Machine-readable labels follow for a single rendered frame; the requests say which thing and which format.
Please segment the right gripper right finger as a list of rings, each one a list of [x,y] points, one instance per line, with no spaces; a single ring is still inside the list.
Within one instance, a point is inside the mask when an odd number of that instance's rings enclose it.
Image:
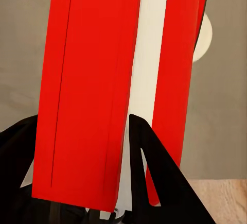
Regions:
[[[149,123],[129,114],[133,224],[216,224]],[[149,203],[141,149],[161,206]]]

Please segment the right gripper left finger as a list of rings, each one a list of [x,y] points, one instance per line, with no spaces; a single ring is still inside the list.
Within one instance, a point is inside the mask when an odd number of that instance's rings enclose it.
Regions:
[[[25,180],[35,155],[38,115],[0,132],[0,224]]]

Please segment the radio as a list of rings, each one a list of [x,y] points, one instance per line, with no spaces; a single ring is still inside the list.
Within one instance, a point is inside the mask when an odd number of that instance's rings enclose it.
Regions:
[[[207,0],[51,0],[32,197],[81,206],[81,224],[132,211],[129,114],[144,118],[180,168]],[[149,203],[160,203],[143,152]]]

